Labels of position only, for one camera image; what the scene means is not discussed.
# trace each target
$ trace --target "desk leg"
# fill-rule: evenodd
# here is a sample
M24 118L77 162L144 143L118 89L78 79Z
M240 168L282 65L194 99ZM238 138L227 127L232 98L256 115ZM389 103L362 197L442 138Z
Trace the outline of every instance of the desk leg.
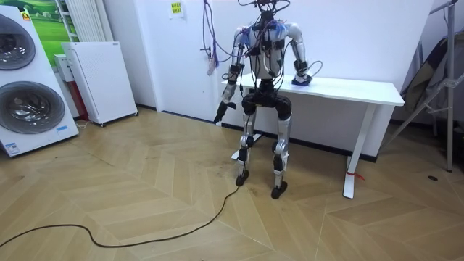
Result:
M357 137L355 149L351 157L348 157L347 171L345 173L345 185L343 188L343 196L352 199L355 196L355 171L357 162L360 159L361 151L363 150L365 137L368 135L372 116L376 111L376 104L369 104L362 120L360 134Z
M253 144L255 144L256 141L257 141L259 138L261 138L261 134L254 134L254 135L253 135L253 140L254 140L254 141L253 141ZM237 160L238 158L239 158L239 151L236 151L236 152L232 155L231 159L232 159L232 160Z

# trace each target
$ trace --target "desk top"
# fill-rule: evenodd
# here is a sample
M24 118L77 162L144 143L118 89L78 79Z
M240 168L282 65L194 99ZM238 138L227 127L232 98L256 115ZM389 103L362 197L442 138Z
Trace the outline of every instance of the desk top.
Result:
M403 106L405 104L393 83L315 77L309 86L295 86L291 84L293 78L293 75L285 75L279 91L354 102L394 106ZM242 85L244 88L254 88L251 74L243 76Z

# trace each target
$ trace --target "robot leg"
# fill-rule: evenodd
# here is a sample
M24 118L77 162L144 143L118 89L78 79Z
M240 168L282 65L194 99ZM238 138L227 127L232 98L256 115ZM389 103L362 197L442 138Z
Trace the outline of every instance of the robot leg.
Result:
M289 159L291 102L288 98L277 95L275 108L278 113L278 140L274 148L275 181L271 197L278 199L287 189L287 182L283 181L283 174L287 169Z
M236 185L243 186L249 177L248 162L251 147L253 146L254 122L256 120L256 105L253 102L254 94L248 94L244 97L242 107L244 108L244 135L240 138L239 150L239 174Z

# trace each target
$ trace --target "humanoid robot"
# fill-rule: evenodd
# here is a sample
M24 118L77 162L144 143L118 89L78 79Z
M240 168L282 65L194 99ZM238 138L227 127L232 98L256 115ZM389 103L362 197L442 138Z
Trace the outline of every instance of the humanoid robot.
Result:
M228 83L222 95L222 101L217 109L215 123L222 120L228 107L236 109L231 98L237 87L237 80L244 68L244 58L250 58L252 72L256 80L260 79L259 87L247 94L241 103L244 108L244 134L240 138L239 150L239 174L236 179L237 186L243 186L249 177L248 163L250 148L253 146L254 122L256 120L257 106L276 108L278 114L278 140L273 145L274 151L274 174L275 182L271 196L278 199L287 188L283 181L289 158L289 138L291 128L291 102L288 98L277 94L278 89L274 87L275 79L283 77L283 62L285 40L291 39L293 53L296 57L294 62L297 74L293 84L307 86L311 77L307 74L308 63L305 59L305 44L302 32L295 23L285 23L275 20L274 15L283 8L277 9L279 1L288 0L256 0L254 4L261 11L257 22L250 26L237 29L234 38L232 63L228 71Z

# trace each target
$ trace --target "white desk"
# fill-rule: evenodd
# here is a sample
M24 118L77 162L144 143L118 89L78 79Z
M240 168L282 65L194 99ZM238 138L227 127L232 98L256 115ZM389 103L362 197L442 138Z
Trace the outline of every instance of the white desk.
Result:
M355 194L355 170L363 149L365 137L368 134L372 116L376 111L377 104L402 106L405 101L399 95L392 83L371 82L364 80L343 80L332 78L313 78L309 86L294 86L291 84L293 75L285 75L279 92L288 92L304 95L320 96L327 99L340 99L354 102L368 103L364 120L362 121L360 133L353 149L353 154L348 157L347 171L345 172L345 184L343 196L352 199ZM244 88L254 88L252 75L245 75L241 83ZM232 158L237 159L238 152Z

